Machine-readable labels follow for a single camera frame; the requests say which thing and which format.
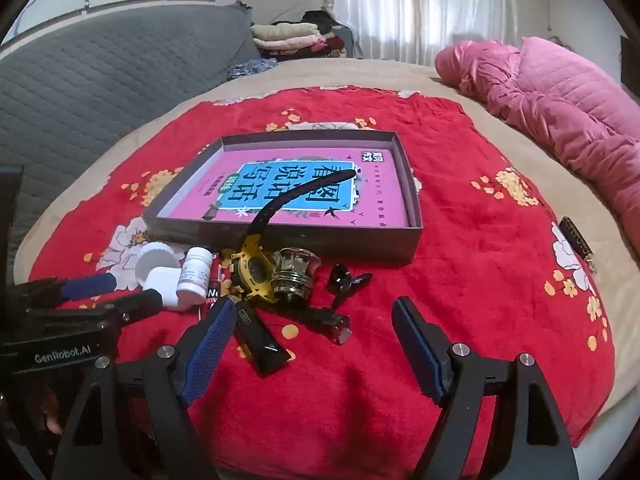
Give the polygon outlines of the small black clip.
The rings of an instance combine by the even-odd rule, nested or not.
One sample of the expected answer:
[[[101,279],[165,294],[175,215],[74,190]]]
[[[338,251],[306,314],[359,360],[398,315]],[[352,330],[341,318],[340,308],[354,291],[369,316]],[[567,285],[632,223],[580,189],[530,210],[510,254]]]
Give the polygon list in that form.
[[[353,276],[349,268],[337,263],[331,270],[326,289],[333,295],[330,309],[336,311],[341,304],[360,289],[366,287],[373,278],[372,273],[363,273]]]

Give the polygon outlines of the white pill bottle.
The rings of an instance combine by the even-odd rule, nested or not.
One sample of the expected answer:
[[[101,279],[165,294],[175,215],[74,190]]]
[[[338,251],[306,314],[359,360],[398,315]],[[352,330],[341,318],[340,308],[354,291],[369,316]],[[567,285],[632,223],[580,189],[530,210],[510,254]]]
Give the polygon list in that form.
[[[213,262],[214,254],[206,248],[192,247],[188,250],[176,286],[178,307],[181,310],[204,304]]]

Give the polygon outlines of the white curtain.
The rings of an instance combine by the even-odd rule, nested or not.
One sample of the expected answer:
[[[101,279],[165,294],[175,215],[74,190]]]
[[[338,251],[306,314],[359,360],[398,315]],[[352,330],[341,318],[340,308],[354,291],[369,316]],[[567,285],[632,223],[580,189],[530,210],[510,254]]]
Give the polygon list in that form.
[[[360,58],[432,65],[463,39],[518,40],[516,0],[329,0]]]

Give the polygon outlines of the blanket brand label tag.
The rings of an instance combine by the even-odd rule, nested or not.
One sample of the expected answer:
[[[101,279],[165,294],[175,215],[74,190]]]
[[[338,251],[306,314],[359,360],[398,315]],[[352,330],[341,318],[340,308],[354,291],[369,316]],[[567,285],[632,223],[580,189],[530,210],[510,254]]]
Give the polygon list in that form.
[[[598,269],[593,258],[593,251],[587,243],[585,237],[579,232],[577,226],[571,218],[563,217],[560,221],[559,228],[563,236],[567,239],[570,247],[576,252],[576,254],[588,264],[592,274],[597,274]]]

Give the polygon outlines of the black rectangular lighter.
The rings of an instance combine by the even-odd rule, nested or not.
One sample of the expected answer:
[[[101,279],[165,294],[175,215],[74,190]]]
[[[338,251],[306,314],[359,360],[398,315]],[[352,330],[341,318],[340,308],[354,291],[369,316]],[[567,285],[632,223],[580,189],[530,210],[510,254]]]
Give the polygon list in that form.
[[[269,376],[285,367],[291,355],[265,326],[254,308],[244,301],[235,305],[235,331],[260,376]]]

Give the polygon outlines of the blue patterned cloth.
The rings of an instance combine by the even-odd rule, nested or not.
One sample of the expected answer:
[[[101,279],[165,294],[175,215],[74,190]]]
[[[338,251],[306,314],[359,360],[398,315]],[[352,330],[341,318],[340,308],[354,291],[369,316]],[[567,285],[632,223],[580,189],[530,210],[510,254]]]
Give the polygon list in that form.
[[[249,60],[235,64],[228,70],[228,80],[235,80],[242,77],[258,75],[268,72],[278,65],[274,58],[260,58],[259,60]]]

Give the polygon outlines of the grey shallow cardboard box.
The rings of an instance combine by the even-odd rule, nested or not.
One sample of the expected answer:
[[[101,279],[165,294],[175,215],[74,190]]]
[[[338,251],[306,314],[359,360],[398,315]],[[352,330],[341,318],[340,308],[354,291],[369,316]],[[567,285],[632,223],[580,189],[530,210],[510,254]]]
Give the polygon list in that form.
[[[407,262],[423,231],[397,133],[292,130],[223,136],[166,185],[142,218],[154,240]]]

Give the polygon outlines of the white earbuds case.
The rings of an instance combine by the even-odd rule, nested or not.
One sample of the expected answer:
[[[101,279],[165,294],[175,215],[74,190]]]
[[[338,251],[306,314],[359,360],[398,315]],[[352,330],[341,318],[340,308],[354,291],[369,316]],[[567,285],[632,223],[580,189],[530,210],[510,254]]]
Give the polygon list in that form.
[[[155,290],[162,297],[164,310],[184,312],[191,310],[192,306],[180,300],[177,295],[178,281],[181,270],[179,268],[168,268],[168,266],[157,266],[153,268],[143,285],[144,290]]]

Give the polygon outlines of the stack of folded clothes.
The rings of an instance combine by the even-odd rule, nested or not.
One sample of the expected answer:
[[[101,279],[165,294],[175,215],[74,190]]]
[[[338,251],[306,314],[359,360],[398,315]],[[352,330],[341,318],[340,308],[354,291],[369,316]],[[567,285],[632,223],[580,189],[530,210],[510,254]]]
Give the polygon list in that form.
[[[307,11],[298,22],[253,24],[250,31],[256,48],[266,60],[285,62],[356,55],[352,30],[325,10]]]

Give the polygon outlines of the pink quilted jacket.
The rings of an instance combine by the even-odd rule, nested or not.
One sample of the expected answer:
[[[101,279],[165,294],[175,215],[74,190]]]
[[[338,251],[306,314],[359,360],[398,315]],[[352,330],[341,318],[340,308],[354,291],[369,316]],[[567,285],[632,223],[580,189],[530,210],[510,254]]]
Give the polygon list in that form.
[[[441,50],[435,68],[588,181],[639,245],[639,107],[602,68],[539,37],[521,47],[463,40]]]

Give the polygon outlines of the yellow black wristwatch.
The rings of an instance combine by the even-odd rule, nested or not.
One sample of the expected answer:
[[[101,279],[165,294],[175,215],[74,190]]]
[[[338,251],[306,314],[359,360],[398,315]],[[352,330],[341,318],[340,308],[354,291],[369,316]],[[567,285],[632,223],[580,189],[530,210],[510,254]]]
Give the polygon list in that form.
[[[352,336],[349,317],[330,308],[312,308],[307,302],[297,299],[287,300],[277,297],[271,288],[273,271],[272,255],[262,248],[264,234],[271,218],[287,203],[300,196],[316,192],[328,186],[337,186],[356,177],[356,171],[332,171],[273,198],[262,207],[242,238],[240,249],[231,256],[231,275],[235,285],[241,289],[241,296],[268,304],[273,310],[315,328],[328,335],[336,344],[344,344]]]

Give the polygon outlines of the brass metal knob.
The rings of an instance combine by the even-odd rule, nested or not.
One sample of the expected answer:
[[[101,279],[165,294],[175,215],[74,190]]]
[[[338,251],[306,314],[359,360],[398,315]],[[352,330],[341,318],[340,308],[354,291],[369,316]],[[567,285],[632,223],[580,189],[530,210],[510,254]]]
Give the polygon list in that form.
[[[271,288],[279,298],[307,302],[314,289],[314,274],[321,259],[304,248],[282,248],[272,255]]]

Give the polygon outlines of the white jar lid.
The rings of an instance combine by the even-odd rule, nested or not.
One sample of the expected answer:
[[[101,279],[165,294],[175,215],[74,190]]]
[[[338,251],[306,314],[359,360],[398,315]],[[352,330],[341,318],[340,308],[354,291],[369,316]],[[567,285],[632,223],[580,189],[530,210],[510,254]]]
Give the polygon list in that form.
[[[143,286],[151,271],[155,268],[178,268],[182,252],[176,252],[170,245],[151,242],[143,245],[134,267],[134,276]]]

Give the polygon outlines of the black television screen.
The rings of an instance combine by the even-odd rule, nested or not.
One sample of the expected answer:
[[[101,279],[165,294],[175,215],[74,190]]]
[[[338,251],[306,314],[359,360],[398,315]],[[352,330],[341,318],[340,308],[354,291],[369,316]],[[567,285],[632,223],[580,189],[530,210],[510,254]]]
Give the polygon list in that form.
[[[626,36],[620,37],[620,81],[634,93],[639,93],[639,47]]]

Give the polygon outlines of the grey quilted sofa cover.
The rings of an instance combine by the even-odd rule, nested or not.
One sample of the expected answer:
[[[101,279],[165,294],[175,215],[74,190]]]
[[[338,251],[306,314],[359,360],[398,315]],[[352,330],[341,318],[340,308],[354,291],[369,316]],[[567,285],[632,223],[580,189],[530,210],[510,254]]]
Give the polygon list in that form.
[[[1,160],[24,167],[16,254],[66,188],[131,131],[257,58],[243,3],[164,4],[55,29],[1,60]]]

